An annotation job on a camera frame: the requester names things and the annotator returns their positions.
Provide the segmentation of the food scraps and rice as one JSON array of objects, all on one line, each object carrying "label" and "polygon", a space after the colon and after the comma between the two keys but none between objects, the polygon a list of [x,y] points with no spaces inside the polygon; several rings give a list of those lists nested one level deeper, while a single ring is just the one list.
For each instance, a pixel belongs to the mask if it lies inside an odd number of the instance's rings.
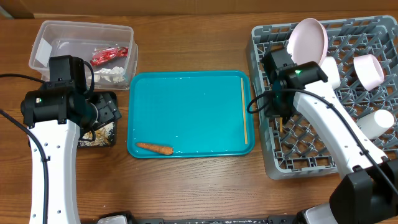
[{"label": "food scraps and rice", "polygon": [[116,143],[116,123],[112,122],[95,131],[95,140],[92,132],[83,135],[83,139],[78,141],[78,147],[110,147]]}]

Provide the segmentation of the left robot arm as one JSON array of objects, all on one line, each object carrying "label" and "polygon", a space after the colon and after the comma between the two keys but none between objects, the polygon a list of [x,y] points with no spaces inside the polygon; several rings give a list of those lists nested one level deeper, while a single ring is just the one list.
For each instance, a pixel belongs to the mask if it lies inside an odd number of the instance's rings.
[{"label": "left robot arm", "polygon": [[64,55],[49,60],[50,79],[26,94],[23,127],[32,152],[31,223],[79,223],[76,151],[86,133],[121,118],[116,95],[86,83],[91,65]]}]

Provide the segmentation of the white cup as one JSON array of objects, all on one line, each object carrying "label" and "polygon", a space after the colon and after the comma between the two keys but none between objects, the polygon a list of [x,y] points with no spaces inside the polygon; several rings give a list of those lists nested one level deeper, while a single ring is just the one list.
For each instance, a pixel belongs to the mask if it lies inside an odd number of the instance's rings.
[{"label": "white cup", "polygon": [[356,122],[357,126],[368,139],[376,139],[393,126],[394,115],[388,110],[377,110]]}]

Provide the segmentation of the red snack wrapper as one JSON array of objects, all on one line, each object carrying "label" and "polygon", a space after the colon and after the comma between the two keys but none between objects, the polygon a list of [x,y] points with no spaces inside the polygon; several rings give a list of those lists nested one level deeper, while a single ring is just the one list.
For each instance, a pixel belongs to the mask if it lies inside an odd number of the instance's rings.
[{"label": "red snack wrapper", "polygon": [[104,65],[116,58],[127,57],[128,53],[128,47],[109,47],[107,49],[95,50],[90,64],[92,66]]}]

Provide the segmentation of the pink plate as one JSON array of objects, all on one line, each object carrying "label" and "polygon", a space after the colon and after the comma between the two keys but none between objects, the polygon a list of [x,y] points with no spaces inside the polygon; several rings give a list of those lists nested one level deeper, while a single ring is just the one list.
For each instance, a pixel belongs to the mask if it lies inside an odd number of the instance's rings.
[{"label": "pink plate", "polygon": [[314,18],[299,22],[293,29],[287,52],[297,64],[316,62],[321,65],[326,58],[328,36],[324,26]]}]

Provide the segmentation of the orange carrot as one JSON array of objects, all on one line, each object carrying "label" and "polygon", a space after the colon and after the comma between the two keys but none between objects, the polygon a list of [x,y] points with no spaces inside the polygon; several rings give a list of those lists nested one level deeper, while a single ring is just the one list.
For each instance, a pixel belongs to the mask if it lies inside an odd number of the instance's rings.
[{"label": "orange carrot", "polygon": [[170,156],[174,153],[174,149],[170,146],[161,146],[157,144],[149,144],[144,142],[137,142],[136,146],[166,156]]}]

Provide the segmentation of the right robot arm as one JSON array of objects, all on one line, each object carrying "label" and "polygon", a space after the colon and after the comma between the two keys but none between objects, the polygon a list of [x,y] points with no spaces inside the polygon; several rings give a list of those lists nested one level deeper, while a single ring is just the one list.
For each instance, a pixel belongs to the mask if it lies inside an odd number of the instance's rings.
[{"label": "right robot arm", "polygon": [[286,123],[295,112],[313,126],[338,168],[341,182],[327,203],[298,212],[297,223],[378,223],[397,216],[397,161],[364,135],[341,105],[316,62],[297,65],[286,49],[261,63],[271,90],[262,109]]}]

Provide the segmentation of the white tissue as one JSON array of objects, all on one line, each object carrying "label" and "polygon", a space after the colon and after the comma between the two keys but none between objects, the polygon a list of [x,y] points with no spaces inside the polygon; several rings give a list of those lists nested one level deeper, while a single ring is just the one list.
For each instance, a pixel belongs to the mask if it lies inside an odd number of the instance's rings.
[{"label": "white tissue", "polygon": [[124,68],[123,67],[113,67],[113,68],[102,68],[95,71],[94,82],[95,83],[122,83],[125,82]]}]

